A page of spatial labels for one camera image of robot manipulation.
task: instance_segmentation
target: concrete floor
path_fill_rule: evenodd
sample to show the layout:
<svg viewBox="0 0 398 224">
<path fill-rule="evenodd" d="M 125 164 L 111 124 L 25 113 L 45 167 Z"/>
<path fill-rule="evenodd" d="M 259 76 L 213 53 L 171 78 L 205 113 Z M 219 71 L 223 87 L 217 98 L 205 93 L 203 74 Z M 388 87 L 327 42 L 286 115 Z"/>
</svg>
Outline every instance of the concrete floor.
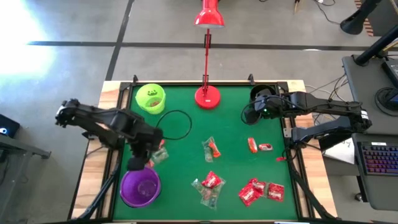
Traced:
<svg viewBox="0 0 398 224">
<path fill-rule="evenodd" d="M 21 123 L 23 142 L 52 151 L 34 158 L 20 184 L 9 221 L 28 223 L 67 218 L 87 140 L 78 128 L 54 125 L 62 100 L 95 105 L 114 47 L 29 46 L 28 41 L 115 42 L 128 0 L 20 0 L 0 2 L 0 113 Z M 199 0 L 135 0 L 124 42 L 202 43 L 205 30 L 193 27 Z M 356 10 L 354 1 L 324 7 L 341 21 Z M 222 0 L 226 27 L 212 31 L 213 43 L 369 46 L 377 37 L 352 36 L 330 24 L 313 1 Z M 343 74 L 341 58 L 359 52 L 211 49 L 211 79 L 302 79 L 320 86 Z M 113 80 L 192 80 L 203 73 L 204 50 L 122 47 Z M 348 86 L 340 92 L 352 99 Z M 327 97 L 316 92 L 316 96 Z M 356 203 L 351 177 L 330 177 L 338 214 L 347 220 L 397 220 L 397 212 L 375 211 Z"/>
</svg>

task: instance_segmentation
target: green table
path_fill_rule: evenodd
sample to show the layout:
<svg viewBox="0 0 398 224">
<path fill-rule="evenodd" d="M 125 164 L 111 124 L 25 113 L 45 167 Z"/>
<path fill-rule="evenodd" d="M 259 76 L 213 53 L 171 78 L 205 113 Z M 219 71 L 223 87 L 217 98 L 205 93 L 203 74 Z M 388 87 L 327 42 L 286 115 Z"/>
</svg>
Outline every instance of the green table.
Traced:
<svg viewBox="0 0 398 224">
<path fill-rule="evenodd" d="M 249 101 L 252 86 L 227 84 L 217 85 L 221 92 L 221 103 L 215 110 L 199 108 L 193 96 L 195 85 L 162 84 L 167 98 L 165 110 L 151 115 L 141 110 L 134 97 L 131 109 L 145 117 L 146 122 L 156 125 L 160 116 L 170 110 L 183 110 L 193 121 L 190 134 L 181 140 L 166 140 L 169 158 L 154 169 L 162 181 L 162 191 L 154 203 L 145 208 L 128 207 L 116 191 L 113 220 L 296 220 L 297 212 L 292 183 L 286 162 L 277 162 L 284 150 L 280 119 L 262 119 L 248 126 L 240 119 L 241 110 Z M 134 89 L 134 96 L 139 86 Z M 170 138 L 184 134 L 188 119 L 180 113 L 165 117 L 159 125 L 164 135 Z M 202 141 L 213 136 L 221 157 L 208 163 L 204 158 Z M 270 143 L 274 150 L 253 154 L 248 148 L 248 138 L 257 144 Z M 127 161 L 131 157 L 126 145 L 123 153 L 121 173 L 126 173 Z M 197 178 L 203 180 L 209 171 L 226 180 L 218 198 L 217 209 L 211 210 L 200 203 L 201 195 L 191 186 Z M 238 197 L 239 191 L 249 179 L 257 177 L 267 183 L 285 187 L 283 202 L 260 198 L 250 207 L 245 207 Z"/>
</svg>

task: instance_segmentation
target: purple bowl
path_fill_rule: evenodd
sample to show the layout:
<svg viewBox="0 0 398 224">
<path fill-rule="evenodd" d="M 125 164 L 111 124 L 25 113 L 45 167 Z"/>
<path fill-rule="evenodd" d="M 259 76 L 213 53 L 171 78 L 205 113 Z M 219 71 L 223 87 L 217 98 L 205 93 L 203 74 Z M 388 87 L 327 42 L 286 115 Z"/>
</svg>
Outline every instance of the purple bowl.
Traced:
<svg viewBox="0 0 398 224">
<path fill-rule="evenodd" d="M 151 204 L 160 194 L 161 184 L 157 173 L 148 167 L 128 171 L 120 185 L 120 197 L 130 207 L 139 208 Z"/>
</svg>

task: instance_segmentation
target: desk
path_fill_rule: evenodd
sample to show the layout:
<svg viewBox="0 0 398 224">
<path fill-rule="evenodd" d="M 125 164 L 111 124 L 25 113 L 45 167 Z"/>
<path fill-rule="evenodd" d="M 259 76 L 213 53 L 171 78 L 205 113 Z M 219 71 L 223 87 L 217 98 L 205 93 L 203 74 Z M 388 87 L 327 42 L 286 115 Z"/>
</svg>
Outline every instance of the desk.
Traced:
<svg viewBox="0 0 398 224">
<path fill-rule="evenodd" d="M 183 83 L 186 83 L 186 82 L 193 83 L 191 81 L 184 81 L 184 82 L 180 82 L 180 84 L 183 85 Z M 225 82 L 236 83 L 237 85 L 242 85 L 242 84 L 249 85 L 248 81 L 223 81 L 223 83 L 225 83 Z M 264 83 L 264 82 L 275 82 L 275 81 L 256 81 L 256 83 Z M 285 81 L 285 82 L 287 82 L 287 84 L 289 86 L 289 91 L 305 91 L 304 83 L 302 80 L 289 80 L 289 81 Z M 100 108 L 115 107 L 116 103 L 118 101 L 120 86 L 121 86 L 121 82 L 116 82 L 116 81 L 105 82 L 103 85 L 103 90 L 101 92 L 101 98 L 100 98 L 98 107 L 100 107 Z M 122 105 L 126 104 L 126 101 L 127 101 L 126 98 L 127 98 L 126 96 L 123 98 Z M 296 125 L 304 126 L 304 127 L 312 126 L 313 121 L 312 121 L 311 115 L 308 114 L 306 116 L 298 117 L 296 119 Z M 316 141 L 312 141 L 311 144 L 317 145 L 318 143 Z M 88 146 L 88 152 L 96 149 L 98 146 L 99 146 L 98 142 L 96 142 L 96 141 L 91 142 Z M 333 198 L 331 195 L 328 178 L 326 176 L 325 165 L 323 164 L 321 152 L 316 149 L 312 149 L 312 148 L 308 147 L 306 149 L 303 149 L 302 154 L 303 154 L 303 161 L 305 164 L 305 171 L 307 173 L 307 179 L 308 179 L 308 183 L 309 183 L 311 190 L 313 191 L 315 196 L 319 199 L 320 203 L 332 215 L 336 215 L 336 210 L 335 210 Z M 95 152 L 94 154 L 90 155 L 88 158 L 85 159 L 85 163 L 83 164 L 83 169 L 82 169 L 82 173 L 81 173 L 81 176 L 79 179 L 79 183 L 76 188 L 76 195 L 75 195 L 76 197 L 74 198 L 75 203 L 73 203 L 71 206 L 70 217 L 79 216 L 85 210 L 85 208 L 92 202 L 92 199 L 98 193 L 100 186 L 101 186 L 102 178 L 104 176 L 104 165 L 106 163 L 106 155 L 107 155 L 107 150 L 102 149 L 98 152 Z M 202 176 L 205 175 L 207 172 L 208 172 L 208 170 L 204 170 L 202 174 L 198 174 L 198 178 L 203 178 Z M 240 184 L 244 185 L 245 182 L 247 182 L 247 181 L 248 180 L 244 179 L 244 180 L 242 180 L 242 183 L 240 183 Z M 302 210 L 303 216 L 306 217 L 306 216 L 308 216 L 308 210 L 306 209 L 306 206 L 305 206 L 305 198 L 303 197 L 301 190 L 298 190 L 298 194 L 300 196 L 300 201 L 301 201 L 300 204 L 301 204 L 301 210 Z M 109 201 L 111 200 L 111 198 L 112 198 L 112 196 L 109 191 L 105 198 L 105 201 L 104 201 L 104 209 L 99 214 L 100 217 L 106 217 L 108 215 Z M 197 201 L 197 198 L 195 198 L 195 199 L 192 199 L 192 203 L 199 203 L 199 201 Z"/>
</svg>

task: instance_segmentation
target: keyboard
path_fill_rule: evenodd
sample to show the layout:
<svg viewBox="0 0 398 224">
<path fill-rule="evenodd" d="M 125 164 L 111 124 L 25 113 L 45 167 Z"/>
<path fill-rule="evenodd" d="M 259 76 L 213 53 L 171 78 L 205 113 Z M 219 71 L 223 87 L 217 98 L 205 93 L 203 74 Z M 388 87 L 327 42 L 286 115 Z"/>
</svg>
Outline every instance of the keyboard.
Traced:
<svg viewBox="0 0 398 224">
<path fill-rule="evenodd" d="M 366 175 L 398 176 L 398 144 L 375 146 L 358 142 L 358 149 Z"/>
</svg>

